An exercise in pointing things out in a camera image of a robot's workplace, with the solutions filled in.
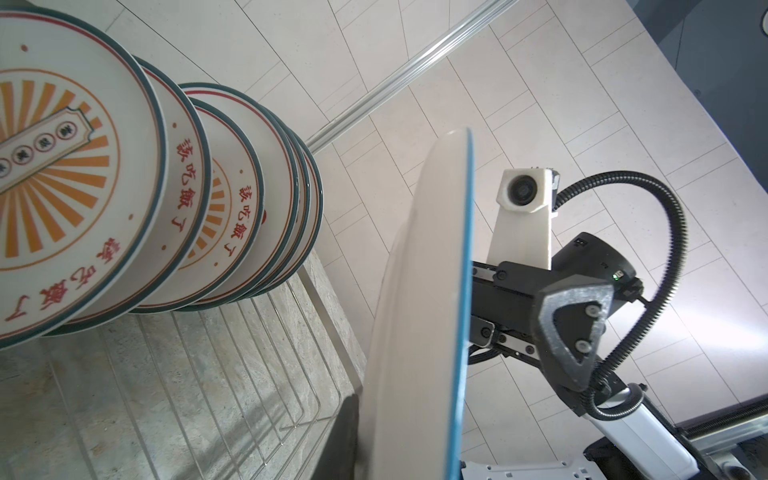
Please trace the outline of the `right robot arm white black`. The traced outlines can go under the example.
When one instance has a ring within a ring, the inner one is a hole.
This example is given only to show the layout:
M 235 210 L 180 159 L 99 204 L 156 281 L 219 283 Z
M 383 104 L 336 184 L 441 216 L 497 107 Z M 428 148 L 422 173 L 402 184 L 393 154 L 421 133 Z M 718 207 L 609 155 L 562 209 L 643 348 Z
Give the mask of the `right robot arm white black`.
M 599 362 L 605 321 L 643 293 L 631 263 L 598 237 L 577 235 L 550 269 L 475 263 L 469 360 L 504 356 L 537 369 L 557 397 L 585 416 L 580 393 Z M 759 397 L 676 426 L 610 374 L 597 403 L 637 401 L 626 417 L 597 421 L 601 438 L 571 460 L 512 466 L 462 462 L 464 479 L 758 479 L 767 474 L 767 400 Z

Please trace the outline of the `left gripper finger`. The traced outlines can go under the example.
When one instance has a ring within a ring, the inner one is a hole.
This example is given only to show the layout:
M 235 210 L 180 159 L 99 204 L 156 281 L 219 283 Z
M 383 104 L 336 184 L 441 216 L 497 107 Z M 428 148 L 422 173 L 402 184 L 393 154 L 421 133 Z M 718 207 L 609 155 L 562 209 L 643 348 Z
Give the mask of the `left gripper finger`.
M 354 478 L 360 398 L 352 394 L 341 403 L 312 480 L 351 480 Z

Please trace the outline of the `red characters white plate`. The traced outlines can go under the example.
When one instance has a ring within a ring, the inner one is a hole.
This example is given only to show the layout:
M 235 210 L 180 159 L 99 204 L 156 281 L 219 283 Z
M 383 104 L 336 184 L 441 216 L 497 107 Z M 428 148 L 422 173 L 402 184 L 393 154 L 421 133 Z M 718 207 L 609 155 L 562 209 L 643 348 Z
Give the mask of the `red characters white plate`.
M 304 141 L 291 129 L 288 131 L 294 152 L 299 157 L 299 173 L 301 174 L 301 196 L 294 228 L 288 246 L 283 251 L 277 266 L 260 284 L 245 293 L 241 293 L 237 300 L 267 293 L 284 283 L 306 260 L 319 235 L 324 206 L 320 172 Z

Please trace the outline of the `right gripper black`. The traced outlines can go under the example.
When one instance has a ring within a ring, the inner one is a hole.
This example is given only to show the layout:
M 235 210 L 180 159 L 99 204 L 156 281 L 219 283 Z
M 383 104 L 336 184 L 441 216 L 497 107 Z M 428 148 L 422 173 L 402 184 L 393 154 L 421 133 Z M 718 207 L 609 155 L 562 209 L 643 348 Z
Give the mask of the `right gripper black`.
M 583 232 L 555 254 L 549 270 L 503 262 L 473 265 L 471 365 L 518 359 L 545 377 L 578 414 L 605 321 L 644 292 L 632 264 Z

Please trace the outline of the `watermelon pattern plate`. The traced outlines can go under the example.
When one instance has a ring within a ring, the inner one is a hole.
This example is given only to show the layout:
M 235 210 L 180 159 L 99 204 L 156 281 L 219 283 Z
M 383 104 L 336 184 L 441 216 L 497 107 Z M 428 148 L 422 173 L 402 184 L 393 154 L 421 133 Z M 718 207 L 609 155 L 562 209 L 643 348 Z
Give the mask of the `watermelon pattern plate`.
M 474 145 L 440 137 L 383 278 L 357 433 L 358 479 L 456 479 L 470 324 Z

